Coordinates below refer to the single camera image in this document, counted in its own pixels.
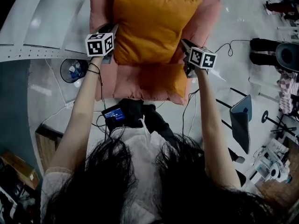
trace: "white floor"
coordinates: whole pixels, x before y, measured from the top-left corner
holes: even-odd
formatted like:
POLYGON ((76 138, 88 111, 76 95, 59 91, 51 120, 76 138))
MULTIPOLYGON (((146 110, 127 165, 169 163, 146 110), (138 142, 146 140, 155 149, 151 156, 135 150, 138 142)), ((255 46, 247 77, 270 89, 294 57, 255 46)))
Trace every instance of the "white floor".
MULTIPOLYGON (((284 23, 278 15, 267 15, 263 7, 265 2, 266 0, 222 0, 219 21, 213 28, 206 46, 210 50, 215 51, 222 44, 234 39, 250 40, 259 37, 277 40, 277 26, 283 26, 284 23)), ((230 87, 252 95, 253 117, 249 124, 251 137, 249 155, 246 155, 239 144, 233 139, 231 130, 223 126, 228 146, 246 159, 243 164, 235 164, 239 171, 245 173, 251 167, 250 164, 253 162, 254 152, 260 146, 267 144, 270 138, 270 130, 274 127, 270 122, 261 123, 263 112, 268 110, 270 117, 273 119, 278 115, 278 104, 258 96, 261 87, 250 83, 248 78, 254 77, 274 84, 278 80, 279 74, 273 68, 260 67, 251 63, 249 60, 249 42, 233 42, 232 47, 234 51, 232 57, 228 56, 228 46, 223 47, 218 52, 214 74, 210 74, 209 77, 215 96, 230 105, 242 99, 242 96, 231 91, 230 87)), ((61 79, 59 68, 62 60, 48 60, 48 62, 58 79, 65 101, 69 102, 73 100, 78 89, 73 84, 67 84, 61 79)), ((197 88, 198 84, 194 82, 192 84, 192 91, 197 88)), ((106 100, 107 107, 114 104, 116 104, 115 100, 106 100)), ((34 131, 45 119, 59 111, 63 106, 64 101, 58 85, 45 60, 32 60, 28 82, 28 119, 35 150, 36 140, 34 131)), ((157 111, 170 124, 173 132, 182 133, 182 114, 184 108, 184 106, 175 105, 167 101, 157 111)), ((228 108, 221 105, 219 105, 219 108, 222 119, 230 123, 228 108)), ((95 102, 95 111, 100 110, 103 110, 102 102, 95 102)), ((63 133, 70 115, 71 110, 63 109, 59 114, 47 120, 45 124, 63 133)), ((98 116, 99 113, 95 112, 94 122, 98 116)), ((190 135, 195 140, 200 140, 201 138, 199 95, 197 95, 197 99, 194 97, 191 100, 186 110, 184 134, 190 135)), ((96 127, 92 126, 89 145, 95 144, 103 138, 103 135, 96 127)))

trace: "floor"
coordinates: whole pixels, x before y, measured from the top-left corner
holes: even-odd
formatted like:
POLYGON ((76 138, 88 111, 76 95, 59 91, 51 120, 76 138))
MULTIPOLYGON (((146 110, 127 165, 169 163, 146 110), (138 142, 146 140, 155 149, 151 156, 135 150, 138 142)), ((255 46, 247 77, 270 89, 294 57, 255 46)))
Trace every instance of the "floor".
MULTIPOLYGON (((250 40, 255 37, 277 40, 277 26, 283 26, 284 22, 278 15, 267 15, 263 4, 266 0, 222 0, 222 10, 218 23, 213 28, 207 47, 215 51, 222 44, 234 39, 250 40)), ((230 104, 238 102, 242 96, 231 91, 234 87, 243 93, 252 95, 253 117, 249 124, 251 147, 250 154, 246 155, 239 144, 233 139, 231 130, 224 126, 228 146, 238 155, 243 156, 246 161, 243 164, 235 164, 236 169, 246 173, 253 162, 254 152, 262 145, 267 144, 270 138, 270 130, 274 125, 270 122, 261 123, 261 117, 265 110, 269 111, 270 117, 275 118, 278 114, 278 104, 258 95, 262 88, 249 82, 249 77, 275 82, 279 74, 270 67, 260 67, 249 60, 249 42, 236 41, 232 44, 234 55, 228 56, 228 46, 218 52, 217 64, 209 75, 215 96, 230 104)), ((53 68, 55 76, 61 86, 62 95, 68 103, 72 101, 78 89, 73 84, 65 83, 59 74, 62 60, 48 60, 53 68)), ((192 84, 192 91, 198 88, 197 81, 192 84)), ((113 99, 107 99, 107 107, 116 104, 113 99)), ((64 106, 58 85, 45 60, 32 60, 30 65, 30 76, 28 81, 28 119, 30 133, 35 147, 36 141, 34 131, 50 115, 58 112, 64 106)), ((170 124, 175 133, 182 133, 182 114, 184 106, 165 102, 157 111, 170 124)), ((228 108, 219 105, 222 119, 230 123, 228 108)), ((102 102, 95 102, 95 111, 103 109, 102 102)), ((51 117, 45 122, 53 129, 64 132, 71 115, 70 109, 63 109, 59 114, 51 117)), ((99 116, 94 113, 93 120, 99 116)), ((184 134, 195 140, 201 139, 200 100, 199 95, 193 98, 185 113, 184 134)), ((92 126, 89 145, 95 144, 103 138, 96 127, 92 126)))
POLYGON ((14 153, 34 167, 42 178, 36 162, 27 116, 27 84, 30 60, 0 63, 0 154, 14 153))

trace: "pink cushion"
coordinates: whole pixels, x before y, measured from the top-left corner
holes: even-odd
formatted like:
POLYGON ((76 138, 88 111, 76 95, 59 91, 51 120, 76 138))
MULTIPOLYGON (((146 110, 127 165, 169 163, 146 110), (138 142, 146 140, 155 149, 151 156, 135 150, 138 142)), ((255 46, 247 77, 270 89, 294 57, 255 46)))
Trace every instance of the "pink cushion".
MULTIPOLYGON (((90 0, 90 31, 93 32, 99 26, 113 21, 113 0, 90 0)), ((220 0, 203 0, 195 14, 183 30, 182 38, 191 40, 198 46, 203 46, 209 37, 212 26, 219 16, 220 0)), ((183 64, 184 54, 177 49, 171 63, 183 64)), ((103 78, 103 96, 105 98, 132 98, 143 100, 170 100, 176 104, 185 104, 188 98, 191 80, 185 90, 185 97, 178 94, 159 91, 149 93, 142 90, 139 85, 140 67, 117 65, 113 60, 111 64, 101 67, 103 78)), ((101 99, 100 84, 97 87, 96 100, 101 99)))

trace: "bracelet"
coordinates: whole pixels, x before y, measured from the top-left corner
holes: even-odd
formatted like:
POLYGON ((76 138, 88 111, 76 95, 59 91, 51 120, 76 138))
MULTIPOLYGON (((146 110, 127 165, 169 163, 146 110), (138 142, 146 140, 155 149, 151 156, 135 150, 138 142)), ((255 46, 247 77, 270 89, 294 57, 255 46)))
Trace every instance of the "bracelet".
POLYGON ((103 86, 103 83, 102 83, 102 76, 101 76, 101 72, 100 72, 100 69, 99 69, 99 67, 97 67, 95 64, 93 64, 93 63, 89 63, 89 65, 94 65, 97 69, 98 69, 98 73, 97 72, 95 72, 95 71, 93 71, 93 70, 87 70, 87 71, 90 71, 90 72, 92 72, 92 73, 96 73, 96 74, 98 74, 99 76, 100 76, 100 79, 101 79, 101 86, 103 86))

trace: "chair leg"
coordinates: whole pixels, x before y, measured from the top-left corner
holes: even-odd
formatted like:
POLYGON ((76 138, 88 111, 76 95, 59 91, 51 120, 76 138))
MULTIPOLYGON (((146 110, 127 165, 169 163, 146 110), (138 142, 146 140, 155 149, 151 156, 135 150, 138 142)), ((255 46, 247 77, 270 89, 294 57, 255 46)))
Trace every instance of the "chair leg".
POLYGON ((232 159, 233 162, 238 162, 238 163, 244 163, 245 159, 241 156, 238 156, 234 151, 232 151, 230 148, 228 148, 230 158, 232 159))
POLYGON ((243 173, 240 173, 238 170, 236 170, 238 177, 240 179, 241 187, 246 183, 246 177, 243 173))
POLYGON ((262 116, 262 123, 266 122, 267 120, 272 122, 273 124, 277 125, 277 127, 280 127, 282 128, 285 132, 288 132, 290 135, 294 136, 296 139, 298 139, 299 141, 299 135, 295 134, 294 132, 292 132, 289 128, 283 126, 280 124, 281 120, 278 122, 274 121, 273 119, 270 119, 268 117, 269 115, 269 112, 266 110, 264 113, 263 113, 263 116, 262 116))
POLYGON ((242 93, 241 91, 238 91, 238 90, 236 90, 236 89, 234 89, 234 88, 230 88, 232 91, 234 91, 234 92, 237 92, 237 93, 239 93, 240 95, 243 95, 244 97, 245 96, 247 96, 247 95, 245 95, 244 93, 242 93))
POLYGON ((230 106, 230 105, 228 105, 228 104, 222 102, 221 100, 216 99, 216 101, 217 101, 218 103, 220 103, 220 104, 226 106, 227 108, 232 108, 232 106, 230 106))
POLYGON ((232 129, 232 126, 230 126, 227 122, 225 122, 224 120, 221 120, 221 122, 223 123, 223 124, 225 124, 227 127, 229 127, 230 129, 232 129))

